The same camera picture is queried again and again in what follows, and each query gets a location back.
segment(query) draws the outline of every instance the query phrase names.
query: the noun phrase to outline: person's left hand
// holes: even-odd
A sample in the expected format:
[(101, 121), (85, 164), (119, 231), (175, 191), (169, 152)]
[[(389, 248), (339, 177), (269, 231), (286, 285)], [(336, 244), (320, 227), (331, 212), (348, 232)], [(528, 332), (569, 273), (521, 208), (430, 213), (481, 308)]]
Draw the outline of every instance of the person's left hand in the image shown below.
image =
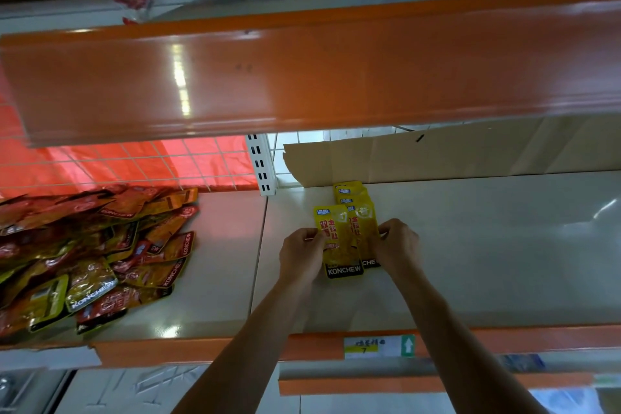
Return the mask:
[(310, 287), (321, 269), (326, 239), (315, 228), (301, 228), (285, 238), (280, 249), (279, 282)]

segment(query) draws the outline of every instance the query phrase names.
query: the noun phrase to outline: upper shelf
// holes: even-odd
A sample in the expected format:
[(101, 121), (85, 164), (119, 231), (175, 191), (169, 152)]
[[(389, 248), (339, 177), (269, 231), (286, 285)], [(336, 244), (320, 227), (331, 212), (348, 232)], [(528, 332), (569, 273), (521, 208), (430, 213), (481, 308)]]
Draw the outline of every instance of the upper shelf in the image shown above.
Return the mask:
[(620, 0), (428, 0), (14, 34), (33, 146), (621, 106)]

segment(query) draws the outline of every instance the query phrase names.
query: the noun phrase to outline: person's right hand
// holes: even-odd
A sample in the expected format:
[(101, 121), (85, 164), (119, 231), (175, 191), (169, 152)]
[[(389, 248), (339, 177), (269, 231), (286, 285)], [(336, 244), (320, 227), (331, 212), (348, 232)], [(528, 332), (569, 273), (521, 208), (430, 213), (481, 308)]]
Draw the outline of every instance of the person's right hand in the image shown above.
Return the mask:
[(397, 218), (388, 220), (377, 228), (383, 236), (369, 240), (371, 252), (392, 278), (407, 270), (422, 272), (417, 252), (418, 234)]

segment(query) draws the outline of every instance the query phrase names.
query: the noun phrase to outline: white perforated upright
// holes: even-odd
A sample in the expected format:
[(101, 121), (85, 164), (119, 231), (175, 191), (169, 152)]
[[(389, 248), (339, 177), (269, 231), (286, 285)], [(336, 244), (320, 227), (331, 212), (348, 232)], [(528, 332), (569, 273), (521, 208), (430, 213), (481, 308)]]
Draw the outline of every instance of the white perforated upright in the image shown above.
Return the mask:
[(267, 135), (246, 135), (248, 154), (255, 169), (256, 181), (262, 195), (276, 194), (276, 174), (274, 162), (269, 153)]

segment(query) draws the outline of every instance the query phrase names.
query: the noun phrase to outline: price tag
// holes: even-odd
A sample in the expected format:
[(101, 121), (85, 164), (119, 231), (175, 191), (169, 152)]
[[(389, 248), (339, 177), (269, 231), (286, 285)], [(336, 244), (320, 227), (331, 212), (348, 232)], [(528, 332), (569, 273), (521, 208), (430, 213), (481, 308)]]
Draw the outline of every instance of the price tag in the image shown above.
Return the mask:
[(343, 340), (346, 359), (379, 357), (414, 357), (414, 335), (346, 337)]

